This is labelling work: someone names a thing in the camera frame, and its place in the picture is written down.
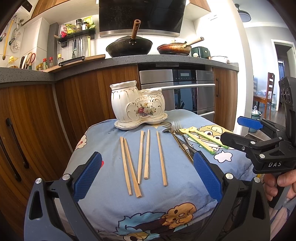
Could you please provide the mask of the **wooden chopstick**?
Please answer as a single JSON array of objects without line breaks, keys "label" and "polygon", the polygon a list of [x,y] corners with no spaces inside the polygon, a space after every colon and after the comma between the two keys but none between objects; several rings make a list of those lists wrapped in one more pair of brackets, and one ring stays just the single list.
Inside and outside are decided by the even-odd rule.
[{"label": "wooden chopstick", "polygon": [[145,164],[144,164],[144,179],[149,178],[149,142],[150,142],[150,130],[147,131],[147,142],[145,149]]},{"label": "wooden chopstick", "polygon": [[126,182],[128,194],[131,196],[132,189],[131,189],[131,185],[130,185],[130,178],[129,178],[127,162],[126,162],[126,157],[125,157],[125,147],[124,147],[124,143],[123,143],[123,137],[120,137],[120,146],[121,146],[123,169],[124,169],[124,174],[125,174],[125,182]]},{"label": "wooden chopstick", "polygon": [[137,183],[141,182],[142,174],[142,153],[143,153],[144,131],[140,132],[139,154],[138,154],[138,168],[137,168]]},{"label": "wooden chopstick", "polygon": [[164,163],[164,157],[163,157],[163,151],[162,151],[159,132],[157,132],[157,141],[158,141],[158,149],[159,149],[159,159],[160,159],[161,170],[162,170],[163,185],[167,186],[168,185],[167,176],[166,176],[165,163]]},{"label": "wooden chopstick", "polygon": [[135,174],[135,171],[134,171],[134,168],[133,168],[133,163],[132,163],[132,159],[131,159],[131,155],[130,155],[130,151],[129,151],[129,148],[128,148],[126,138],[123,139],[123,142],[124,142],[124,145],[125,145],[125,151],[126,151],[126,156],[127,156],[127,159],[128,159],[128,165],[129,165],[130,173],[131,173],[131,176],[132,176],[134,192],[135,192],[136,197],[140,198],[140,197],[142,197],[142,193],[141,193],[139,184],[137,182],[137,177],[136,177],[136,174]]}]

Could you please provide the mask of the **silver fork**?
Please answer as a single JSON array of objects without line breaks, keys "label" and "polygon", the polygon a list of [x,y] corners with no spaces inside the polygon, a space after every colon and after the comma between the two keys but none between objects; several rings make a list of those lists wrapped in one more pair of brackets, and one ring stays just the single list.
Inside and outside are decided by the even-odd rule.
[{"label": "silver fork", "polygon": [[180,122],[179,122],[179,121],[172,121],[172,122],[171,122],[171,125],[172,125],[173,132],[175,132],[175,134],[177,135],[177,137],[178,137],[181,141],[183,141],[183,143],[185,143],[185,144],[189,147],[189,149],[190,149],[192,155],[194,156],[194,151],[192,151],[192,148],[193,148],[193,147],[191,146],[191,144],[190,144],[189,141],[187,140],[186,136],[185,136],[182,132],[179,131],[179,129],[181,128],[181,126],[180,126]]}]

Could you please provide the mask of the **gold fork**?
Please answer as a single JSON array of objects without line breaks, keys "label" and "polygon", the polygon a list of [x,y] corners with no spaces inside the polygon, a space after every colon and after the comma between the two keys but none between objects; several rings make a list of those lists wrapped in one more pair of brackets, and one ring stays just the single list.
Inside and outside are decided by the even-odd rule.
[{"label": "gold fork", "polygon": [[164,133],[170,133],[170,134],[174,137],[174,139],[175,139],[175,141],[178,143],[178,146],[180,147],[180,149],[184,152],[184,154],[187,156],[187,158],[189,159],[189,161],[190,161],[192,164],[194,164],[194,161],[193,161],[193,155],[192,155],[192,153],[191,153],[189,147],[188,147],[185,143],[183,143],[183,141],[181,141],[181,140],[177,137],[177,135],[175,134],[175,132],[173,132],[173,129],[172,129],[172,125],[171,125],[171,123],[168,122],[168,121],[163,121],[163,122],[162,122],[162,126],[165,128],[165,129],[163,130],[163,132],[164,132]]}]

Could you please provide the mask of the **teal trash bin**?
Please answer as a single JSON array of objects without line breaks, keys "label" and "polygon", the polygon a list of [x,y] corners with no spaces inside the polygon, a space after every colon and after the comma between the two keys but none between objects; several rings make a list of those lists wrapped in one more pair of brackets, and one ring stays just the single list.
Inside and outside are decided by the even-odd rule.
[{"label": "teal trash bin", "polygon": [[[251,112],[251,118],[254,120],[259,120],[261,118],[262,112],[258,110],[257,106],[255,105]],[[249,128],[250,133],[256,133],[257,130],[253,128]]]}]

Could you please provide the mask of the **wooden dining chair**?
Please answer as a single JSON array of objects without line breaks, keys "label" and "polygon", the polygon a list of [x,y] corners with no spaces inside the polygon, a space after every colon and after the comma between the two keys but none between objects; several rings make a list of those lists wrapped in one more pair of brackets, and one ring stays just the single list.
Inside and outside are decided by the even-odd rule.
[{"label": "wooden dining chair", "polygon": [[273,101],[274,81],[275,81],[275,75],[273,73],[269,72],[267,75],[267,86],[266,86],[265,95],[255,93],[253,96],[253,99],[257,104],[256,105],[257,109],[259,108],[261,103],[264,106],[263,118],[267,117],[268,106],[269,106],[269,118],[271,118],[271,107],[272,107],[272,101]]}]

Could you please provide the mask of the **blue cartoon cloth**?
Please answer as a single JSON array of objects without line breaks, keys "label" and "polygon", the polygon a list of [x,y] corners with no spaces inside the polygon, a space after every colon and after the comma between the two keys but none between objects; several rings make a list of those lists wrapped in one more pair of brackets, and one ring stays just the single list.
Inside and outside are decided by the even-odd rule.
[{"label": "blue cartoon cloth", "polygon": [[[104,240],[183,240],[200,232],[217,202],[210,197],[194,166],[170,133],[162,126],[141,125],[122,131],[114,120],[92,125],[78,142],[65,169],[73,171],[94,152],[103,166],[79,206]],[[129,195],[123,169],[120,137],[126,138],[133,167],[138,167],[140,132],[144,131],[143,163],[147,131],[149,178],[142,179],[142,197]],[[157,132],[161,139],[167,186],[163,185]]]}]

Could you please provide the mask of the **stainless steel oven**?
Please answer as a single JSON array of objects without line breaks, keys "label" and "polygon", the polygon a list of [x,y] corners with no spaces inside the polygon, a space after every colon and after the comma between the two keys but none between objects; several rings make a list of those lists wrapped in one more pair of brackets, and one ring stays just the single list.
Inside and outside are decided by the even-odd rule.
[{"label": "stainless steel oven", "polygon": [[166,110],[185,109],[214,120],[214,73],[205,70],[160,69],[139,72],[141,89],[160,88]]}]

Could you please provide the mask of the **green air fryer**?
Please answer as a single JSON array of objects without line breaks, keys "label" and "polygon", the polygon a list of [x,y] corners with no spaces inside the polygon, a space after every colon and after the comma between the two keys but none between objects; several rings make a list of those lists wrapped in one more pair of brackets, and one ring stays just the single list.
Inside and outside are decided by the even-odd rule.
[{"label": "green air fryer", "polygon": [[205,47],[194,47],[191,49],[191,56],[204,58],[204,59],[211,59],[211,54],[208,48]]}]

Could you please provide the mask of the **white floral ceramic utensil holder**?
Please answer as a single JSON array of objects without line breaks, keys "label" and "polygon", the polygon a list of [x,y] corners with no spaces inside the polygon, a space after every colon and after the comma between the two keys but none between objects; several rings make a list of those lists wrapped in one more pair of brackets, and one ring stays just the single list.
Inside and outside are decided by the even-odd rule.
[{"label": "white floral ceramic utensil holder", "polygon": [[160,88],[139,90],[135,80],[112,84],[110,88],[116,128],[127,131],[144,123],[158,124],[168,118]]}]

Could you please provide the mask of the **brown frying pan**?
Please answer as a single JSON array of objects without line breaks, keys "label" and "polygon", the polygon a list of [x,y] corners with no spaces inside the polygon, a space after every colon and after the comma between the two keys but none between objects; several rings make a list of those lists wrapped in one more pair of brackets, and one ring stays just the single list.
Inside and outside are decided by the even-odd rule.
[{"label": "brown frying pan", "polygon": [[162,44],[158,46],[157,50],[161,55],[182,55],[188,56],[191,52],[192,45],[204,41],[203,37],[196,39],[190,43],[171,43],[171,44]]}]

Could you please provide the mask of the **wooden cutting board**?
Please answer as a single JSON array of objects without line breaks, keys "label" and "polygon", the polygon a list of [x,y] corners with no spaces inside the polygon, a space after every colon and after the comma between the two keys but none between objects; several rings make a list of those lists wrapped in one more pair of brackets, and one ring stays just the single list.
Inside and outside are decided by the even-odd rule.
[{"label": "wooden cutting board", "polygon": [[61,62],[61,66],[60,65],[56,65],[53,66],[51,68],[48,68],[46,70],[43,70],[43,72],[46,73],[56,73],[59,72],[61,70],[76,66],[76,65],[80,65],[80,64],[84,64],[87,62],[91,62],[91,61],[95,61],[95,60],[101,60],[101,59],[105,59],[105,54],[101,54],[101,55],[95,55],[95,56],[89,56],[89,57],[77,57],[75,59],[70,59],[70,60],[66,60]]}]

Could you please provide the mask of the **black range hood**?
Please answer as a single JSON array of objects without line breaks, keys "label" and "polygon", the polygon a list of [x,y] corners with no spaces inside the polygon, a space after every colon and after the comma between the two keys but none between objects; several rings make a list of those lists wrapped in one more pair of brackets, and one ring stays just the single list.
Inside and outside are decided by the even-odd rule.
[{"label": "black range hood", "polygon": [[140,20],[141,34],[180,35],[186,1],[99,1],[99,33],[103,37],[131,33]]}]

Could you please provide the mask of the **black handled knife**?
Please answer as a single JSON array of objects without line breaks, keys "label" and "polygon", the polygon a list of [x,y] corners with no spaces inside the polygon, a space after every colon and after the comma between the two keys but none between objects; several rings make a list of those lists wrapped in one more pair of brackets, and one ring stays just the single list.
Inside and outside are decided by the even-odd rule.
[{"label": "black handled knife", "polygon": [[85,56],[80,56],[80,57],[72,58],[72,59],[69,59],[69,60],[66,60],[66,61],[62,61],[62,62],[60,62],[58,64],[58,66],[63,67],[63,66],[73,64],[73,63],[76,63],[76,62],[79,62],[79,61],[84,61],[84,60],[85,60]]}]

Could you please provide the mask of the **red handled scissors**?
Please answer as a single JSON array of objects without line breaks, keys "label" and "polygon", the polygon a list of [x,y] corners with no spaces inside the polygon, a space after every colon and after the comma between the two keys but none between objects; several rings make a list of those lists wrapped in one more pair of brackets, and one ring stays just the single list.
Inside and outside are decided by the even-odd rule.
[{"label": "red handled scissors", "polygon": [[35,59],[36,59],[36,53],[29,52],[29,54],[27,55],[27,59],[26,59],[26,69],[28,69],[29,66],[32,65],[32,63],[34,62]]}]

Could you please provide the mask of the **black wall shelf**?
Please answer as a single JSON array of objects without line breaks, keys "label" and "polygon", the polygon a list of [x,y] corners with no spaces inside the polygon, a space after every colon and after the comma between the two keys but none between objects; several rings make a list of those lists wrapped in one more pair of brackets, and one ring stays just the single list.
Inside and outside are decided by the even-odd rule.
[{"label": "black wall shelf", "polygon": [[96,34],[96,29],[91,28],[91,29],[83,30],[83,31],[80,31],[77,33],[69,34],[63,38],[57,38],[57,41],[61,45],[61,47],[64,48],[67,46],[66,42],[68,42],[70,40],[73,40],[73,39],[80,37],[80,36],[90,36],[90,39],[93,40],[95,37],[95,34]]}]

